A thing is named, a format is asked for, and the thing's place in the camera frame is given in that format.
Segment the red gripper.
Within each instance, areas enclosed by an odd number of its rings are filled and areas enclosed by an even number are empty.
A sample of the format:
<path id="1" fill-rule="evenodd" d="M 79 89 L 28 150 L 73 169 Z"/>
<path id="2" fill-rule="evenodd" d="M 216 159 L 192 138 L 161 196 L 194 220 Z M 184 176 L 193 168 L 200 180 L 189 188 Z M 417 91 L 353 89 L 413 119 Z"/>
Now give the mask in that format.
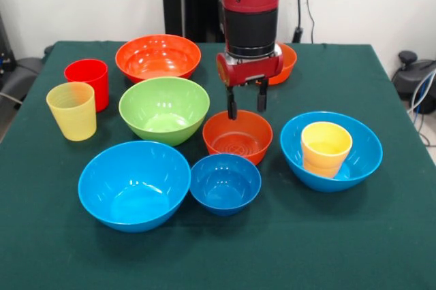
<path id="1" fill-rule="evenodd" d="M 244 85 L 252 80 L 258 80 L 256 83 L 259 85 L 257 110 L 258 112 L 264 112 L 267 102 L 267 79 L 277 76 L 283 68 L 283 55 L 281 52 L 275 52 L 272 57 L 254 60 L 235 59 L 226 52 L 220 52 L 217 54 L 216 62 L 219 77 L 227 86 L 228 118 L 231 120 L 237 118 L 237 105 L 232 86 Z"/>

